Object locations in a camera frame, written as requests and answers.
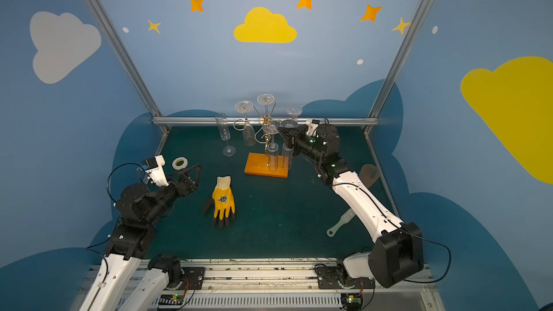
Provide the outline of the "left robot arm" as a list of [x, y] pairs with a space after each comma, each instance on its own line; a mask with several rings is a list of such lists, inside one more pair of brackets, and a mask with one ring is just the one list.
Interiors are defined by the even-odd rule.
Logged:
[[166, 254], [151, 259], [130, 296], [122, 295], [156, 237], [156, 224], [175, 201], [197, 191], [201, 172], [197, 164], [178, 171], [156, 191], [141, 182], [122, 191], [115, 204], [121, 219], [101, 255], [102, 266], [81, 310], [148, 310], [165, 289], [182, 290], [182, 304], [190, 304], [195, 292], [202, 289], [205, 270], [184, 268], [179, 257]]

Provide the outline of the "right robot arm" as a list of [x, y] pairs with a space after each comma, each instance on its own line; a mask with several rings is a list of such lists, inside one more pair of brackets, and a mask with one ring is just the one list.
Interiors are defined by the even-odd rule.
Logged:
[[372, 277], [384, 288], [411, 281], [423, 270], [426, 238], [415, 223], [405, 223], [388, 210], [364, 185], [340, 155], [340, 137], [334, 125], [317, 120], [296, 128], [279, 128], [279, 135], [296, 156], [314, 162], [318, 178], [343, 199], [360, 219], [374, 246], [340, 263], [343, 281]]

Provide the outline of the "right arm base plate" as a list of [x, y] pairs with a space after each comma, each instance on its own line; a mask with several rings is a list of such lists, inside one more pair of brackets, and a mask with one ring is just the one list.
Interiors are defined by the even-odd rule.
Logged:
[[375, 287], [374, 279], [360, 277], [353, 278], [348, 275], [342, 266], [326, 266], [316, 264], [313, 268], [319, 289], [371, 289]]

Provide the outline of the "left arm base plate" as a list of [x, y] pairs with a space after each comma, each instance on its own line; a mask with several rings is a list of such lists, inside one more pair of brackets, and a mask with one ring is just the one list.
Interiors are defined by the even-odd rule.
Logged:
[[204, 267], [182, 267], [177, 280], [171, 284], [174, 290], [201, 290], [206, 269]]

